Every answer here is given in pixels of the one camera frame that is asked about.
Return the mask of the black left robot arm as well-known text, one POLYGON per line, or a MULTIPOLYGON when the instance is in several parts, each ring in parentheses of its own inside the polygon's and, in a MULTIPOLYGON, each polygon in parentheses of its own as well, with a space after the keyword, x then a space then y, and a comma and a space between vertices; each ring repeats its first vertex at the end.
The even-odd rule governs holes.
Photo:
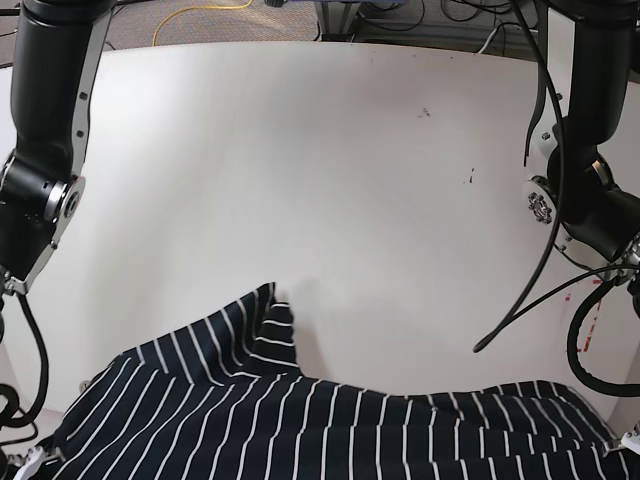
POLYGON ((549 229, 531 279, 500 323, 474 347, 486 348, 532 306, 525 302, 552 251, 602 283, 579 305, 567 333, 566 354, 588 389, 636 398, 636 384, 589 373, 577 343, 587 314, 614 288, 639 303, 639 198, 621 189, 599 151, 619 125, 638 43, 636 1, 537 1, 536 28, 518 2, 510 4, 537 63, 537 94, 526 133, 524 194, 536 222, 549 229))

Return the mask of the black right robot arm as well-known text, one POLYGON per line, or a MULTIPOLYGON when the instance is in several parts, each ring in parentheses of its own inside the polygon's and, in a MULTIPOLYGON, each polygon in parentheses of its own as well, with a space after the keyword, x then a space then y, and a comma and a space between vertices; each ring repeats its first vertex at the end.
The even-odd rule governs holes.
POLYGON ((3 428, 35 422, 46 399, 49 358, 27 295, 58 249, 82 199, 90 105, 113 1, 23 1, 10 109, 16 144, 1 165, 1 295, 16 296, 36 342, 39 385, 29 410, 1 387, 3 428))

